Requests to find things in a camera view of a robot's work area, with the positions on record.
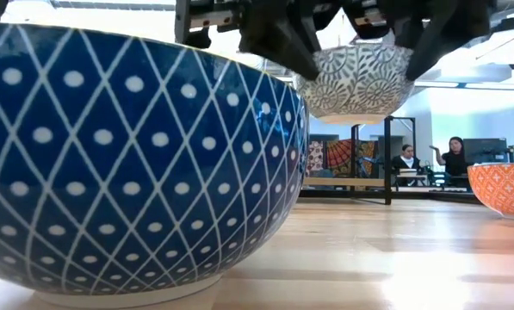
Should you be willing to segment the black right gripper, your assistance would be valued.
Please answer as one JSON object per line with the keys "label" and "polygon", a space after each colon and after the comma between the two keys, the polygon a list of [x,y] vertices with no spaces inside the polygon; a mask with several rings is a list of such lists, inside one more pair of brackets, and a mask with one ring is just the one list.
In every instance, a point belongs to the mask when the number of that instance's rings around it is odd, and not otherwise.
{"label": "black right gripper", "polygon": [[416,80],[444,55],[490,32],[498,0],[342,0],[344,13],[362,39],[403,33],[413,50],[406,70]]}

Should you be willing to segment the black computer monitor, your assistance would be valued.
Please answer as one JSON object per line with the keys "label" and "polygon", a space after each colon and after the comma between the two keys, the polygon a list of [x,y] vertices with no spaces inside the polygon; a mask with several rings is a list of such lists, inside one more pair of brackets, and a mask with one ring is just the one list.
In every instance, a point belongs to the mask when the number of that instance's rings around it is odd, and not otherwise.
{"label": "black computer monitor", "polygon": [[469,164],[507,163],[507,142],[505,138],[464,139],[465,160]]}

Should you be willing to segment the orange mandala tapestry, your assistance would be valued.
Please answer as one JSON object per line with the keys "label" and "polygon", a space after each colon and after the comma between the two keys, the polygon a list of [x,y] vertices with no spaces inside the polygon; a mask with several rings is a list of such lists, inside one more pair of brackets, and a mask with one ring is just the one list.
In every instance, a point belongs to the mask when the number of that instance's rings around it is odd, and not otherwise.
{"label": "orange mandala tapestry", "polygon": [[348,177],[351,173],[352,141],[341,139],[325,142],[325,166],[335,177]]}

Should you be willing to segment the yellow-inside blue-lattice bowl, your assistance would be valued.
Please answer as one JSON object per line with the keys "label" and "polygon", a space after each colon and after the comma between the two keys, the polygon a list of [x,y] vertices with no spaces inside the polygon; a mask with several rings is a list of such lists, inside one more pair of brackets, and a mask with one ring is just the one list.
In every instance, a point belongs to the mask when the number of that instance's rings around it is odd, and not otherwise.
{"label": "yellow-inside blue-lattice bowl", "polygon": [[201,49],[0,22],[0,279],[78,308],[210,287],[296,203],[308,116]]}

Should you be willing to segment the ceiling light strip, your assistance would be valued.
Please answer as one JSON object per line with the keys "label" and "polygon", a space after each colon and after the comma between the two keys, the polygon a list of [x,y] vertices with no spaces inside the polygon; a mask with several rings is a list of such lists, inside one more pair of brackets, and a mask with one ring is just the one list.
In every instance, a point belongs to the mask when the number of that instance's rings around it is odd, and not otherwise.
{"label": "ceiling light strip", "polygon": [[504,83],[468,83],[465,87],[473,90],[514,90],[514,84]]}
{"label": "ceiling light strip", "polygon": [[415,86],[419,88],[458,88],[457,82],[418,80]]}

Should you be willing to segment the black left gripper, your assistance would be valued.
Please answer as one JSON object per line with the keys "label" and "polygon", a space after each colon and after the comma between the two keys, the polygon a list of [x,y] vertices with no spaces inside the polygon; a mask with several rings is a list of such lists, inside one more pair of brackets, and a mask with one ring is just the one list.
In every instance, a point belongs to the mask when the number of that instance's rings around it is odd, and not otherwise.
{"label": "black left gripper", "polygon": [[198,48],[211,44],[209,29],[238,30],[239,50],[316,79],[317,32],[326,28],[341,0],[176,0],[175,40]]}

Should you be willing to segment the red-inside grey-patterned bowl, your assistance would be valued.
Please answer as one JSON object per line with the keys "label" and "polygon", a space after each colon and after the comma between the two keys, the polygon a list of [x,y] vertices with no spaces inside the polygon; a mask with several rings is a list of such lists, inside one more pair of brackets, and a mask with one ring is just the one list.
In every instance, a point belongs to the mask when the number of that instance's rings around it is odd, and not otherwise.
{"label": "red-inside grey-patterned bowl", "polygon": [[381,43],[356,43],[314,54],[314,80],[295,73],[293,83],[309,112],[328,124],[378,124],[414,89],[406,78],[413,51]]}

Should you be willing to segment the light-blue-inside orange-patterned bowl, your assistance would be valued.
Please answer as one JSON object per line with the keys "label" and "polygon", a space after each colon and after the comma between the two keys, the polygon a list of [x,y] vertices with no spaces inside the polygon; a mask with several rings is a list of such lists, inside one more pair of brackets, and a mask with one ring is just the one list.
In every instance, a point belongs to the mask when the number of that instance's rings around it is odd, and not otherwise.
{"label": "light-blue-inside orange-patterned bowl", "polygon": [[514,220],[514,163],[469,166],[468,179],[482,204]]}

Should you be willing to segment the white red patterned cloth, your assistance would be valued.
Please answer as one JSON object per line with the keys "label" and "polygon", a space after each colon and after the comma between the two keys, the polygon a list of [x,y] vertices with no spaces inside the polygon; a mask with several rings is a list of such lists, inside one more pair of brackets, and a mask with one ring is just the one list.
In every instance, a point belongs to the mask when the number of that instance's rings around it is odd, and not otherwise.
{"label": "white red patterned cloth", "polygon": [[321,171],[324,165],[324,143],[312,141],[308,149],[307,172]]}

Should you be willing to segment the wooden shelf black metal legs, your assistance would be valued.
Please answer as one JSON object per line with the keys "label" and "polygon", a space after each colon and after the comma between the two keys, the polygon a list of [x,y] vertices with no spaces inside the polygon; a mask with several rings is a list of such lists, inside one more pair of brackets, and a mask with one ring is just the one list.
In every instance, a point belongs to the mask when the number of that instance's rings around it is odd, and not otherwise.
{"label": "wooden shelf black metal legs", "polygon": [[[352,155],[351,155],[351,173],[348,178],[331,178],[331,177],[306,177],[303,183],[303,189],[316,190],[349,190],[349,191],[383,191],[386,197],[383,200],[384,205],[390,205],[392,199],[390,193],[392,190],[392,166],[391,166],[391,122],[397,120],[404,123],[408,120],[412,123],[410,132],[412,133],[413,144],[416,144],[414,131],[416,129],[416,120],[414,117],[395,117],[388,116],[383,121],[384,127],[384,177],[383,178],[360,178],[356,174],[356,143],[359,141],[359,128],[361,125],[351,127]],[[355,199],[371,202],[372,199]]]}

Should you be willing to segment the black metal rig frame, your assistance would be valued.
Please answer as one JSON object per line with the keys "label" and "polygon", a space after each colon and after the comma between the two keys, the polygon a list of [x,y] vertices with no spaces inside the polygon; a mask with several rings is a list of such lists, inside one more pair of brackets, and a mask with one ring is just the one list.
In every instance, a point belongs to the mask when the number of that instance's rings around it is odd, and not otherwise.
{"label": "black metal rig frame", "polygon": [[[386,194],[383,191],[349,191],[349,190],[316,190],[303,189],[300,198],[353,198],[353,199],[384,199]],[[403,192],[392,191],[391,199],[400,200],[433,200],[443,202],[458,202],[480,205],[480,200],[473,193],[459,193],[454,191],[425,191],[425,192]]]}

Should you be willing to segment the person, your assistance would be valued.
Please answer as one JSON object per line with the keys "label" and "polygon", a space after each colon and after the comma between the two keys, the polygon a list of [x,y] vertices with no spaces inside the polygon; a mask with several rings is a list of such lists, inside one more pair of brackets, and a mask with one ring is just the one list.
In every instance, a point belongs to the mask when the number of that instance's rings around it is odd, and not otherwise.
{"label": "person", "polygon": [[468,173],[468,163],[465,160],[465,151],[463,139],[460,137],[452,137],[449,140],[449,151],[440,153],[435,146],[430,146],[435,152],[436,162],[445,167],[445,172],[452,177],[464,176]]}
{"label": "person", "polygon": [[405,144],[402,146],[402,153],[391,159],[393,171],[400,169],[415,169],[420,167],[420,160],[414,155],[412,145]]}

